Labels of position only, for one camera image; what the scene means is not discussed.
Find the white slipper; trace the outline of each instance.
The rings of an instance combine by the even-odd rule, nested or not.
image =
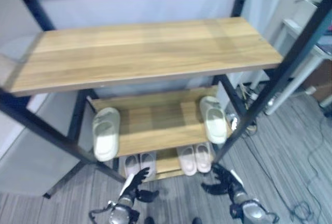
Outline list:
[[[196,165],[199,172],[207,173],[211,170],[210,143],[205,142],[193,146],[195,151]]]
[[[185,175],[192,176],[197,172],[195,155],[193,152],[193,146],[182,146],[176,149],[178,158],[180,160],[180,166]]]
[[[217,98],[205,96],[199,103],[208,140],[214,144],[223,144],[227,139],[225,112]]]
[[[152,179],[156,174],[156,152],[146,152],[140,154],[141,170],[150,167],[149,174],[146,175],[147,179]]]
[[[127,178],[131,174],[136,175],[141,170],[139,156],[137,154],[125,156],[122,157],[122,159],[124,159],[124,173]]]
[[[104,108],[94,117],[93,151],[99,161],[110,160],[118,153],[119,128],[120,114],[115,108]]]

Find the robotic arm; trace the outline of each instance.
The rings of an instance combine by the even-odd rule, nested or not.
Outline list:
[[[243,224],[272,224],[279,221],[277,214],[268,212],[258,200],[248,196],[235,174],[218,163],[212,164],[212,171],[220,183],[202,183],[202,188],[213,195],[228,194],[232,201],[229,212],[233,219],[240,218]]]
[[[135,224],[140,216],[140,213],[132,208],[135,199],[149,203],[159,195],[159,191],[151,192],[138,189],[138,186],[142,184],[148,172],[149,168],[145,168],[139,171],[136,175],[129,176],[122,188],[117,202],[109,201],[105,208],[90,211],[89,218],[92,223],[97,224],[94,220],[94,214],[100,214],[110,210],[110,217],[107,224]]]
[[[110,210],[110,217],[107,224],[135,224],[140,213],[133,210],[135,199],[141,202],[153,202],[159,195],[159,191],[151,192],[139,190],[138,186],[148,174],[149,168],[139,171],[136,175],[128,177],[117,202],[109,201],[103,209],[96,209],[89,212],[89,218],[93,224],[94,214],[100,214]],[[233,219],[240,218],[243,224],[273,224],[279,221],[279,216],[268,212],[258,200],[248,196],[241,180],[233,172],[228,171],[218,163],[212,164],[212,171],[216,175],[219,184],[207,185],[202,183],[205,192],[213,195],[228,194],[232,204],[229,207]]]

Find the floor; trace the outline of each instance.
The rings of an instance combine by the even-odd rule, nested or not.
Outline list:
[[[332,223],[332,135],[331,121],[323,117],[316,101],[307,95],[291,97],[272,116],[261,114],[258,132],[247,138],[247,144],[271,174],[275,185],[289,207],[307,201],[315,215],[305,223]],[[306,189],[315,171],[307,161],[310,150],[321,144],[310,161],[318,178],[309,186],[322,206]],[[222,164],[235,169],[247,192],[260,199],[270,211],[280,216],[279,223],[292,223],[291,215],[277,195],[271,181],[250,153],[245,140],[239,140],[223,158]],[[157,224],[191,223],[200,216],[203,223],[241,223],[229,215],[229,198],[206,194],[201,182],[212,181],[212,175],[179,176],[145,183],[142,188],[160,190],[160,197],[150,204],[136,202],[141,212],[139,223],[152,216]],[[88,224],[88,211],[116,200],[121,185],[92,166],[85,166],[50,200],[0,194],[1,224]],[[107,213],[96,218],[104,224]]]

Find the person's foot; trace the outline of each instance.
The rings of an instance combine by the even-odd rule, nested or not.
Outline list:
[[[152,217],[147,217],[147,218],[144,220],[144,224],[155,224],[155,221],[153,220]]]
[[[196,217],[193,221],[192,221],[192,224],[203,224],[201,218],[199,217]]]

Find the shoe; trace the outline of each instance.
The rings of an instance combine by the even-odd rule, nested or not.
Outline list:
[[[211,148],[210,143],[201,143],[193,146],[197,169],[201,173],[211,170]]]
[[[156,175],[156,152],[146,152],[140,154],[141,170],[150,167],[149,174],[146,175],[147,180],[152,180]]]
[[[139,156],[137,154],[121,157],[121,159],[124,161],[123,167],[126,178],[131,174],[136,175],[141,170]]]
[[[119,128],[120,114],[115,108],[104,108],[94,117],[93,152],[99,161],[108,161],[118,153]]]
[[[193,146],[182,146],[176,149],[180,166],[185,175],[192,176],[197,172]]]
[[[199,106],[208,140],[214,144],[223,144],[227,139],[227,122],[218,99],[205,96]]]

